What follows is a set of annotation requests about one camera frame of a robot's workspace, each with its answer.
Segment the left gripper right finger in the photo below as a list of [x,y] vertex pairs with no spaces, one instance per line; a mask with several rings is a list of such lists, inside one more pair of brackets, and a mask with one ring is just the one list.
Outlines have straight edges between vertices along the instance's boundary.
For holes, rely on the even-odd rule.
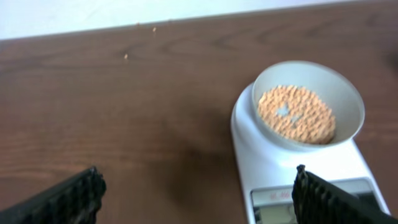
[[297,166],[292,190],[298,224],[397,224],[397,219]]

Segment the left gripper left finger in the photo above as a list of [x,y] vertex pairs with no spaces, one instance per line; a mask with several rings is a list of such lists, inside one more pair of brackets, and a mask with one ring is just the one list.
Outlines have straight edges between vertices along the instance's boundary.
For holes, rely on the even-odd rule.
[[1,211],[1,223],[95,224],[106,192],[103,175],[96,167]]

